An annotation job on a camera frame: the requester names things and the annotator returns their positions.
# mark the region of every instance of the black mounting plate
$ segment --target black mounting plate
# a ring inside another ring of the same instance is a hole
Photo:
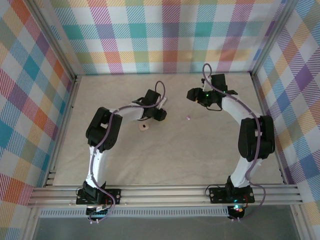
[[[105,191],[114,197],[116,205],[120,204],[121,189],[113,188],[113,189],[105,189]],[[80,188],[77,192],[77,198],[76,198],[75,204],[76,205],[96,205],[94,202],[86,199],[85,196],[86,195],[84,190]],[[111,205],[112,200],[110,199],[110,197],[105,196],[105,202],[107,203],[107,205]]]
[[[229,198],[225,187],[209,188],[211,204],[252,204],[255,202],[255,196],[251,187],[246,187],[241,192],[237,192]]]

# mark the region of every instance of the plaid wall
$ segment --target plaid wall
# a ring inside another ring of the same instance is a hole
[[[81,68],[75,72],[87,75],[196,73],[205,62],[215,72],[247,72],[286,3],[51,0],[45,9],[42,1],[62,48]]]
[[[22,0],[0,0],[0,239],[17,239],[71,80]]]
[[[280,160],[320,239],[320,0],[300,0],[258,73]]]

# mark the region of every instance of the checkered pattern panel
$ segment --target checkered pattern panel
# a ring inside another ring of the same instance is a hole
[[[0,1],[0,239],[17,239],[71,80],[23,0]]]
[[[289,183],[320,239],[320,0],[300,0],[258,73]]]
[[[285,0],[51,0],[43,14],[83,72],[250,71]]]

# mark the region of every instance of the aluminum rail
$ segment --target aluminum rail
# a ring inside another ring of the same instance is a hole
[[[121,207],[204,207],[229,206],[229,203],[211,204],[205,196],[208,185],[115,185],[107,189],[121,189]],[[265,184],[264,205],[301,205],[302,198],[296,185]],[[76,190],[80,186],[47,186],[35,188],[29,208],[83,208],[76,205]],[[263,198],[263,190],[253,187],[255,203]]]

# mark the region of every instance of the beige floor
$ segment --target beige floor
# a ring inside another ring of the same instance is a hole
[[[121,126],[106,169],[107,184],[224,184],[239,160],[239,125],[224,111],[208,111],[186,99],[189,89],[201,87],[201,77],[201,74],[83,77],[54,185],[81,185],[85,180],[89,166],[85,132],[97,108],[129,104],[144,96],[148,89],[154,89],[158,80],[167,89],[168,101],[164,106],[167,117],[162,122],[148,120],[146,131],[139,130],[138,121]],[[229,73],[226,81],[229,89],[260,112],[249,74]],[[262,163],[252,180],[261,184],[282,183],[274,154]]]

